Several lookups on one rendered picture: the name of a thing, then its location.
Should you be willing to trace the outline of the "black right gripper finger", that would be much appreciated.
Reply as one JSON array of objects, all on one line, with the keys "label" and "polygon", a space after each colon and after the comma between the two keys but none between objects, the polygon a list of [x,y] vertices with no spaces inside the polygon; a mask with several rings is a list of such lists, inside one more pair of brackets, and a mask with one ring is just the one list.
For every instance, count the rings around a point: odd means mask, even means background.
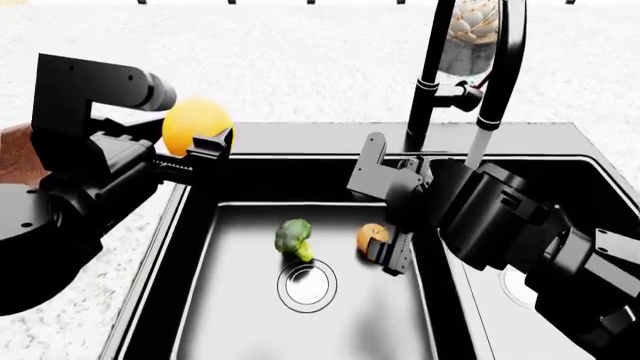
[{"label": "black right gripper finger", "polygon": [[409,268],[412,258],[411,245],[414,233],[402,233],[397,230],[391,241],[382,242],[369,238],[366,246],[366,259],[383,267],[388,275],[403,275]]}]

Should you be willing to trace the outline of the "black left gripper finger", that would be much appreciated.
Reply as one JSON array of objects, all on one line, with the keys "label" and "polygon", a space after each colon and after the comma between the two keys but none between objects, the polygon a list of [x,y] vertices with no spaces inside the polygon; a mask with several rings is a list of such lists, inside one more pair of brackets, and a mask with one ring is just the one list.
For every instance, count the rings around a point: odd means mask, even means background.
[{"label": "black left gripper finger", "polygon": [[192,146],[187,149],[187,158],[196,176],[213,177],[224,170],[233,140],[232,127],[224,128],[211,137],[194,136]]}]

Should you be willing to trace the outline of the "small orange tangerine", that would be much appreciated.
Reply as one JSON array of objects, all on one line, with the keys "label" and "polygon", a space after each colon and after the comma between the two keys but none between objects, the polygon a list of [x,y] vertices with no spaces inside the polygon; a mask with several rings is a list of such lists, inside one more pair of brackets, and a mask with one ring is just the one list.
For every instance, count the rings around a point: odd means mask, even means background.
[{"label": "small orange tangerine", "polygon": [[389,230],[381,224],[364,224],[356,233],[356,244],[361,254],[366,255],[371,239],[379,242],[389,242],[391,235]]}]

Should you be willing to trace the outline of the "yellow lemon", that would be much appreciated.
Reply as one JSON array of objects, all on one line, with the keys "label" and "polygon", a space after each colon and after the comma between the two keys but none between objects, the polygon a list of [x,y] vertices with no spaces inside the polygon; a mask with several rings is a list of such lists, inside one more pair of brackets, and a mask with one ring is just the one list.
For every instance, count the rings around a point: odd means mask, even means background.
[{"label": "yellow lemon", "polygon": [[229,113],[209,98],[178,101],[164,117],[161,135],[171,155],[182,157],[194,144],[194,137],[215,137],[234,123]]}]

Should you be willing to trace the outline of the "round sink drain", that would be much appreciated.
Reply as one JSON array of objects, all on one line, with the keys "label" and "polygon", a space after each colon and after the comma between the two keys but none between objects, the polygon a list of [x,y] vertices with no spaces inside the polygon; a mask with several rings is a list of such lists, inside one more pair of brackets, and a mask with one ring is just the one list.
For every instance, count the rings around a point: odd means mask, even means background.
[{"label": "round sink drain", "polygon": [[276,290],[280,301],[291,311],[312,314],[333,302],[338,281],[333,269],[321,260],[294,260],[281,270]]},{"label": "round sink drain", "polygon": [[525,284],[525,274],[507,266],[498,274],[498,281],[503,293],[516,305],[533,311],[538,293]]}]

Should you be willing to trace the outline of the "green broccoli floret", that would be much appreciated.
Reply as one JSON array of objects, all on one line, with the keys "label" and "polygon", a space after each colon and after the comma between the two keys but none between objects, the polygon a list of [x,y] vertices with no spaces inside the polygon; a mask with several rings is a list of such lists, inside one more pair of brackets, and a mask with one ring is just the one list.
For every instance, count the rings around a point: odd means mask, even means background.
[{"label": "green broccoli floret", "polygon": [[312,226],[305,219],[289,219],[277,228],[274,246],[281,254],[293,254],[304,263],[309,263],[314,258],[308,242],[311,233]]}]

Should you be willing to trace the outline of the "brown wooden bowl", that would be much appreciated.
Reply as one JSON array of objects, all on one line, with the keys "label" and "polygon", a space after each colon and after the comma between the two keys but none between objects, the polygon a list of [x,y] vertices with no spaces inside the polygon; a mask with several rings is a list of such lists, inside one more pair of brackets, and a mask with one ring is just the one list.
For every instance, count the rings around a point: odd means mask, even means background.
[{"label": "brown wooden bowl", "polygon": [[0,184],[22,184],[37,188],[48,175],[31,143],[28,123],[0,131]]}]

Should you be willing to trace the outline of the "black pull-down sink faucet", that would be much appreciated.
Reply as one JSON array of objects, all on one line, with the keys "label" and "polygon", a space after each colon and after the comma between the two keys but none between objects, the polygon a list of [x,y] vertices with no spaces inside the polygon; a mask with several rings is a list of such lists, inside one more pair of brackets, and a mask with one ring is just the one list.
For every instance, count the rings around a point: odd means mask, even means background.
[{"label": "black pull-down sink faucet", "polygon": [[521,71],[527,36],[527,1],[498,0],[499,32],[487,89],[481,91],[464,82],[454,86],[440,85],[436,77],[454,4],[454,0],[437,2],[423,69],[415,83],[404,140],[406,152],[422,150],[433,110],[437,107],[456,107],[465,112],[479,107],[476,118],[479,131],[487,134],[496,131]]}]

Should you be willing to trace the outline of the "black double kitchen sink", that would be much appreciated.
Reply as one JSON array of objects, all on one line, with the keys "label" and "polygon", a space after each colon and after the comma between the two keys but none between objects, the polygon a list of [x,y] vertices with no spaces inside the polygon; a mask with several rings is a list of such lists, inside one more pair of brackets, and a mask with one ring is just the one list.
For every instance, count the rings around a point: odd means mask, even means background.
[{"label": "black double kitchen sink", "polygon": [[[99,360],[593,360],[439,245],[412,251],[391,276],[356,250],[384,221],[348,177],[365,137],[381,132],[386,164],[406,158],[401,123],[240,123],[220,194],[174,188]],[[335,272],[333,302],[291,311],[278,275],[300,260],[274,246],[303,218],[314,258]]]}]

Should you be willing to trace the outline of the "potted succulent plant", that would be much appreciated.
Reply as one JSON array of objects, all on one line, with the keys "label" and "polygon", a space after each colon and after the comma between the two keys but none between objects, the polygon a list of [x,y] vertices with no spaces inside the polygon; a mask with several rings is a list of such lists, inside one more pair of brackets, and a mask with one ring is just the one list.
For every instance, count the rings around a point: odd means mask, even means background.
[{"label": "potted succulent plant", "polygon": [[485,74],[493,63],[500,23],[498,0],[456,0],[439,71],[457,77]]}]

